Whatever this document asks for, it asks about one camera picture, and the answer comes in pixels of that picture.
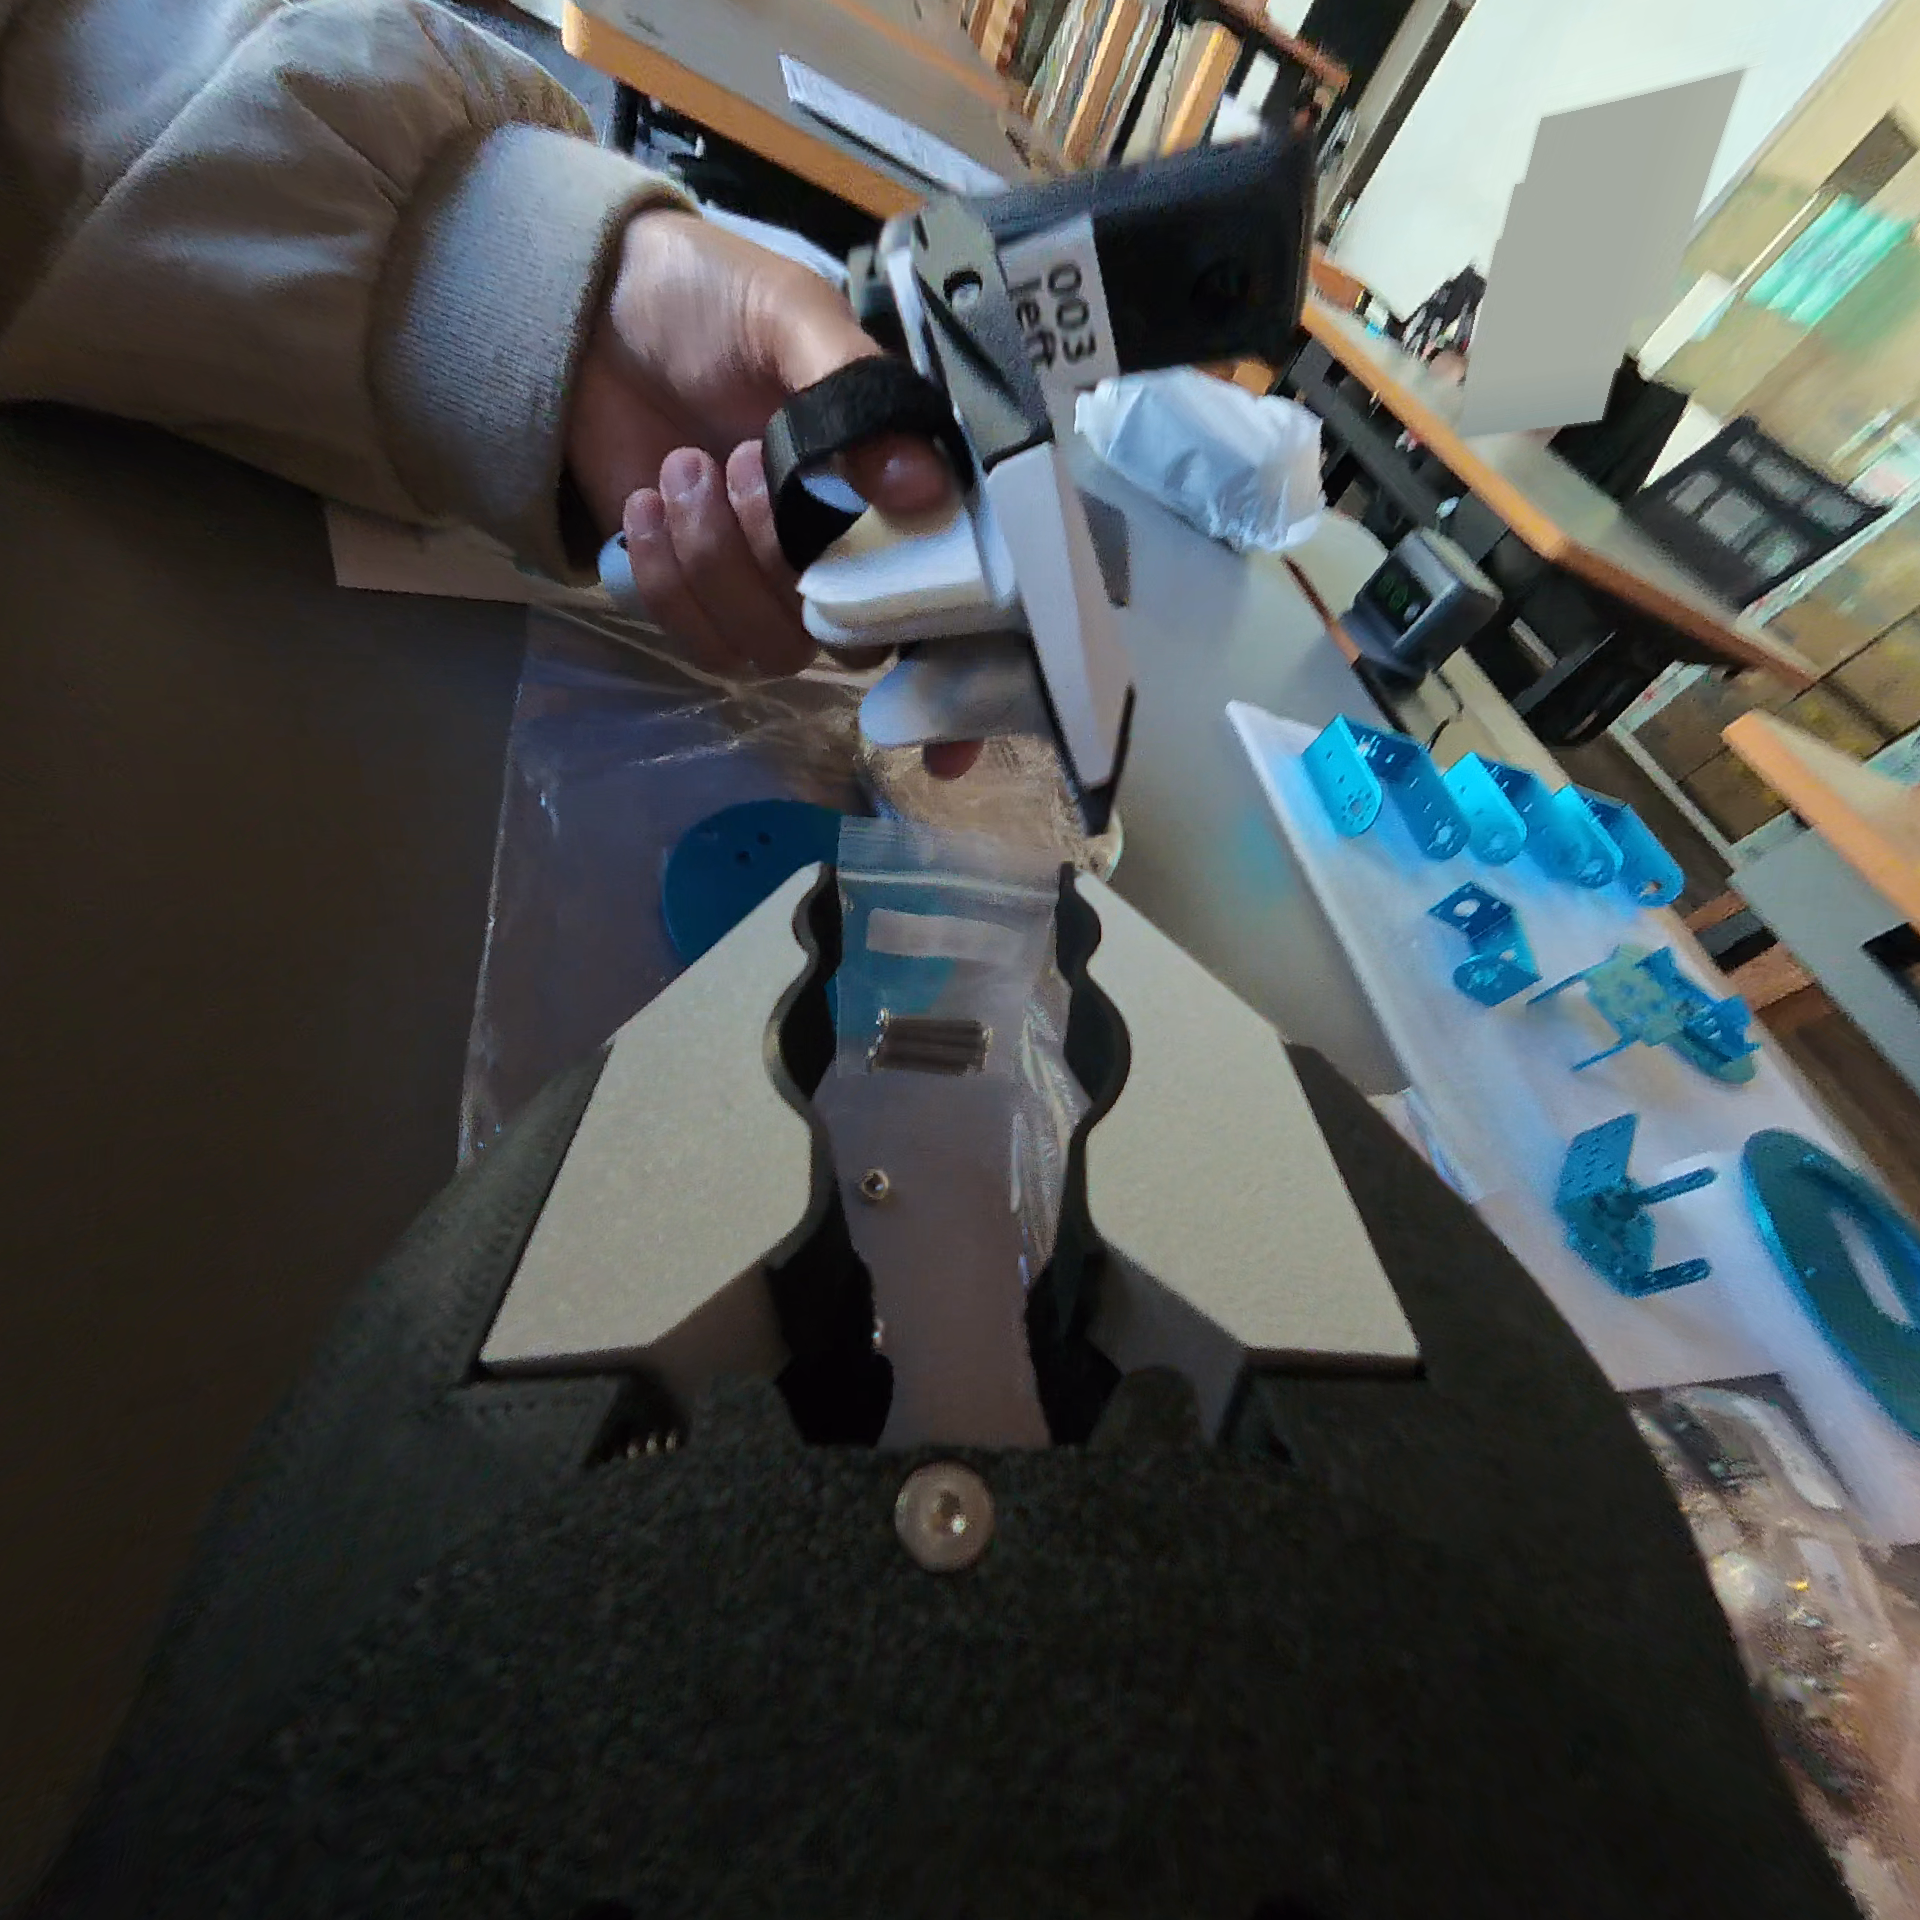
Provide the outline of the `black plastic crate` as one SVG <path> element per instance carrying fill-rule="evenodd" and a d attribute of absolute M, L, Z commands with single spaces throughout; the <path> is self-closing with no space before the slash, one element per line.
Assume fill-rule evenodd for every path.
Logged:
<path fill-rule="evenodd" d="M 1717 597 L 1749 609 L 1859 532 L 1888 505 L 1792 456 L 1754 417 L 1650 477 L 1624 515 Z"/>

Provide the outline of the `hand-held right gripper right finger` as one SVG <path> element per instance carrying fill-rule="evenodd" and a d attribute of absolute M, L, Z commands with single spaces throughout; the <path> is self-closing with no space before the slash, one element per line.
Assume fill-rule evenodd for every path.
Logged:
<path fill-rule="evenodd" d="M 1034 1277 L 1046 1435 L 1165 1371 L 1206 1441 L 1250 1382 L 1421 1376 L 1417 1334 L 1277 1029 L 1114 888 L 1064 869 L 1064 1065 L 1083 1098 Z"/>

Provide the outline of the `black device with green display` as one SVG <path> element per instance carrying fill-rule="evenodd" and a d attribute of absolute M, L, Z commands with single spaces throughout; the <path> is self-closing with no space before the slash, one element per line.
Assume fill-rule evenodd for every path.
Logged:
<path fill-rule="evenodd" d="M 1412 686 L 1467 646 L 1504 593 L 1448 536 L 1405 532 L 1358 587 L 1339 624 L 1385 681 Z"/>

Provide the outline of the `bookshelf with books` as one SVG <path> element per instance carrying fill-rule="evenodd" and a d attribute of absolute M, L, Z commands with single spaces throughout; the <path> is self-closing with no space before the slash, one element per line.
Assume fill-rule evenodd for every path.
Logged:
<path fill-rule="evenodd" d="M 938 4 L 1003 94 L 1014 153 L 1045 173 L 1209 141 L 1222 105 L 1256 130 L 1317 124 L 1350 72 L 1286 29 L 1277 4 Z"/>

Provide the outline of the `pile of small screw bags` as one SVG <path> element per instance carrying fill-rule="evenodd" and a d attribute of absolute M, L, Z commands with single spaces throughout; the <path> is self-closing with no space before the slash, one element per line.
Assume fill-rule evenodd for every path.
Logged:
<path fill-rule="evenodd" d="M 1810 1827 L 1864 1915 L 1917 1915 L 1915 1564 L 1859 1518 L 1785 1386 L 1628 1397 Z"/>

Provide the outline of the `blue metal disc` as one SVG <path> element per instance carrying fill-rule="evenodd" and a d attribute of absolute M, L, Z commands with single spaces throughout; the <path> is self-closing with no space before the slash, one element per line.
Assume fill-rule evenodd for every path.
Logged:
<path fill-rule="evenodd" d="M 720 808 L 667 853 L 661 882 L 664 931 L 690 966 L 801 869 L 832 862 L 843 813 L 802 800 Z"/>

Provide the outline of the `person's left hand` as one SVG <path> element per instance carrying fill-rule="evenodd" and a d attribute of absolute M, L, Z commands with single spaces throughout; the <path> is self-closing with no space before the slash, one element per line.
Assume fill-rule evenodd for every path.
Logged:
<path fill-rule="evenodd" d="M 802 624 L 762 462 L 790 394 L 876 357 L 849 300 L 801 264 L 653 205 L 625 228 L 568 400 L 568 475 L 621 536 L 640 611 L 693 668 L 779 681 Z"/>

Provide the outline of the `large clear plastic bag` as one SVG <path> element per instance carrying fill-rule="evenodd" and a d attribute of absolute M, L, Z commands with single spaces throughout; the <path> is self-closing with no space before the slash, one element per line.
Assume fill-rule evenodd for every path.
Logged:
<path fill-rule="evenodd" d="M 686 832 L 757 800 L 908 819 L 1057 853 L 1097 877 L 1120 817 L 1086 835 L 1034 739 L 992 744 L 941 782 L 917 753 L 865 744 L 878 670 L 813 665 L 731 683 L 669 660 L 640 624 L 532 609 L 496 819 L 486 940 L 470 1008 L 459 1164 L 484 1155 L 558 1073 L 605 1043 L 686 962 L 665 869 Z"/>

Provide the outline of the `wooden workbench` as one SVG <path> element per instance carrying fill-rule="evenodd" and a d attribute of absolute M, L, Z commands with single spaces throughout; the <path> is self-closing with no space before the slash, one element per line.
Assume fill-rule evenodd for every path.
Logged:
<path fill-rule="evenodd" d="M 1589 477 L 1529 435 L 1462 436 L 1461 388 L 1414 354 L 1371 332 L 1362 318 L 1371 291 L 1309 251 L 1302 328 L 1324 360 L 1393 417 L 1401 433 L 1553 570 L 1638 611 L 1674 635 L 1674 653 L 1705 665 L 1760 668 L 1792 688 L 1810 688 L 1822 670 L 1788 640 L 1707 587 L 1666 555 Z"/>

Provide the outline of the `group of blue metal brackets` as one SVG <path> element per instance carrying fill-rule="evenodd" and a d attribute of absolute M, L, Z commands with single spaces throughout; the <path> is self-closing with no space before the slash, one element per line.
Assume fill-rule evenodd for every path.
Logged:
<path fill-rule="evenodd" d="M 1678 889 L 1678 869 L 1630 804 L 1580 787 L 1553 789 L 1509 761 L 1466 755 L 1441 771 L 1414 737 L 1337 718 L 1302 747 L 1302 774 L 1333 829 L 1349 840 L 1393 811 L 1430 862 L 1472 854 L 1501 867 L 1532 857 L 1580 891 L 1624 885 L 1636 906 L 1664 906 Z M 1426 918 L 1461 940 L 1449 985 L 1484 1011 L 1512 1002 L 1534 1006 L 1571 989 L 1586 995 L 1614 1043 L 1576 1060 L 1573 1073 L 1645 1046 L 1669 1049 L 1724 1086 L 1745 1086 L 1755 1075 L 1760 1046 L 1745 1002 L 1693 984 L 1669 947 L 1618 944 L 1545 985 L 1518 906 L 1484 880 L 1457 882 L 1426 906 Z M 1653 1210 L 1717 1184 L 1710 1169 L 1638 1181 L 1630 1169 L 1636 1137 L 1635 1114 L 1576 1133 L 1553 1192 L 1571 1253 L 1630 1301 L 1686 1289 L 1713 1274 L 1704 1256 L 1657 1261 Z"/>

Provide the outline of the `person's left forearm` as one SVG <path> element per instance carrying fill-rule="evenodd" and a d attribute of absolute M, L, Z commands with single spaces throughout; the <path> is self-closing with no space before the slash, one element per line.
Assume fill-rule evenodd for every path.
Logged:
<path fill-rule="evenodd" d="M 570 381 L 682 192 L 437 4 L 5 4 L 2 396 L 578 582 Z"/>

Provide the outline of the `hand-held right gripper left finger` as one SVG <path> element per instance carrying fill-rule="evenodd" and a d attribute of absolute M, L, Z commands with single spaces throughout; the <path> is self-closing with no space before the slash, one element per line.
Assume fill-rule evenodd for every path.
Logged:
<path fill-rule="evenodd" d="M 837 885 L 811 862 L 617 1029 L 484 1373 L 629 1373 L 684 1410 L 716 1379 L 758 1379 L 804 1438 L 880 1441 L 890 1361 L 813 1108 L 838 961 Z"/>

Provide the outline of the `small clear zip bag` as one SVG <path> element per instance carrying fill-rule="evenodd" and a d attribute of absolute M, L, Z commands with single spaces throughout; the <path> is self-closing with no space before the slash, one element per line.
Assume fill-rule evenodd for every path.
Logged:
<path fill-rule="evenodd" d="M 832 876 L 842 956 L 830 985 L 843 1077 L 928 1088 L 880 1099 L 910 1146 L 956 1146 L 987 1176 L 1034 1286 L 1053 1253 L 1072 1126 L 1088 1098 L 1065 1060 L 1060 864 L 978 832 L 845 819 Z"/>

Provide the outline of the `wooden table with papers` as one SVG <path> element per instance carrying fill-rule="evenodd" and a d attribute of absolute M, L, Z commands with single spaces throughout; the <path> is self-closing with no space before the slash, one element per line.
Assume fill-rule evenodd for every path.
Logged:
<path fill-rule="evenodd" d="M 797 107 L 779 61 L 796 58 L 1006 180 L 1051 173 L 1053 156 L 958 13 L 910 3 L 564 3 L 561 34 L 572 58 L 643 100 L 890 217 L 923 182 Z"/>

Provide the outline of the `dark desk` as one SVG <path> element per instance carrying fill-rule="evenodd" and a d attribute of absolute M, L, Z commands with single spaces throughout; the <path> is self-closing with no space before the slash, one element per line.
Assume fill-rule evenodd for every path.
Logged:
<path fill-rule="evenodd" d="M 321 513 L 150 428 L 5 411 L 5 1672 L 188 1572 L 17 1915 L 1333 1915 L 1317 1677 L 1259 1677 L 1302 1474 L 1123 1387 L 1014 1538 L 915 1570 L 901 1473 L 773 1387 L 408 1382 L 499 643 L 323 606 Z"/>

